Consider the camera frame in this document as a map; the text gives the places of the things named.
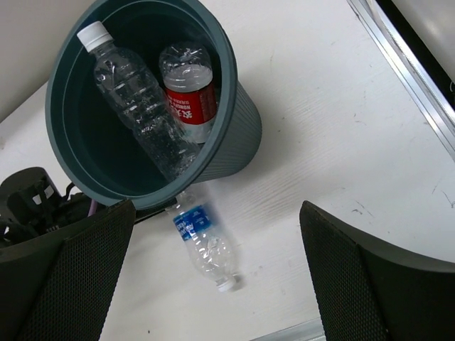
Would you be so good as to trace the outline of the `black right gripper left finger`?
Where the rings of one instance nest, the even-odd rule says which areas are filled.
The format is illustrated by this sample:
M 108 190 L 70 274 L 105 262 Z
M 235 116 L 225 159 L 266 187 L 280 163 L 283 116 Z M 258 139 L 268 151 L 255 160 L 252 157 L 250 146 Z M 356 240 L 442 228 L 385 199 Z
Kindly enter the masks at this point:
M 125 200 L 1 249 L 1 339 L 98 340 L 135 217 Z

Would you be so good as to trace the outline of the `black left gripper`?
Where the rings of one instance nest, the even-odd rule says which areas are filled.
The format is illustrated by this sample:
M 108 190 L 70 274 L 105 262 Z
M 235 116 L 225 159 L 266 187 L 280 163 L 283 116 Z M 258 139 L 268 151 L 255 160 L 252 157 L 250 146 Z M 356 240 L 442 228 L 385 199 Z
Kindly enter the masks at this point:
M 44 168 L 20 170 L 1 183 L 1 247 L 9 247 L 57 231 L 98 213 L 105 205 L 84 193 L 61 195 Z

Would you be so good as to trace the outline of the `clear bottle red label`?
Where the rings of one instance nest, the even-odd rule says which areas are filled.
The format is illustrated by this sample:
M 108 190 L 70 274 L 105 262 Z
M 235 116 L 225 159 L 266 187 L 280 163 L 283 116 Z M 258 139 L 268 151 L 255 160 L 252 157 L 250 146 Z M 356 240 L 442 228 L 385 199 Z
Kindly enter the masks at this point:
M 173 43 L 162 50 L 159 68 L 168 102 L 187 137 L 204 144 L 218 110 L 208 51 L 193 41 Z

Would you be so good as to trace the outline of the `clear unlabelled plastic bottle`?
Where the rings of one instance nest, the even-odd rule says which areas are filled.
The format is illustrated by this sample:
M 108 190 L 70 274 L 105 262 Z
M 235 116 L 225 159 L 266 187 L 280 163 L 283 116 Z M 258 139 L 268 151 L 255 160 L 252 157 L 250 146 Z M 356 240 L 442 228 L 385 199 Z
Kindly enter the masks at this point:
M 77 37 L 95 57 L 95 83 L 121 122 L 168 182 L 182 176 L 200 149 L 186 137 L 143 59 L 128 48 L 116 46 L 99 21 L 84 27 Z

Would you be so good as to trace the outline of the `clear bottle blue label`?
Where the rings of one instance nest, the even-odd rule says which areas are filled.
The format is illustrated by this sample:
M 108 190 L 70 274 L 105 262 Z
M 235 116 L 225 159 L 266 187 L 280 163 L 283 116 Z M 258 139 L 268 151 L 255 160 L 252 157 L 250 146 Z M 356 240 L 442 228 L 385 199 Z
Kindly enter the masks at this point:
M 191 185 L 177 194 L 166 213 L 178 231 L 196 271 L 221 293 L 241 289 L 238 257 L 206 191 Z

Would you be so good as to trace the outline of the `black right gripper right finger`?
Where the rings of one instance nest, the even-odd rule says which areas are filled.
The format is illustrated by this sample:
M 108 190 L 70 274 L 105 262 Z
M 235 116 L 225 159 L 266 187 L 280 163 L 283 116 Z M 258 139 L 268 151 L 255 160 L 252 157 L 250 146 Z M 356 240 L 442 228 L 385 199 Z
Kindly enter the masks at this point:
M 303 202 L 299 221 L 327 340 L 453 340 L 454 264 Z

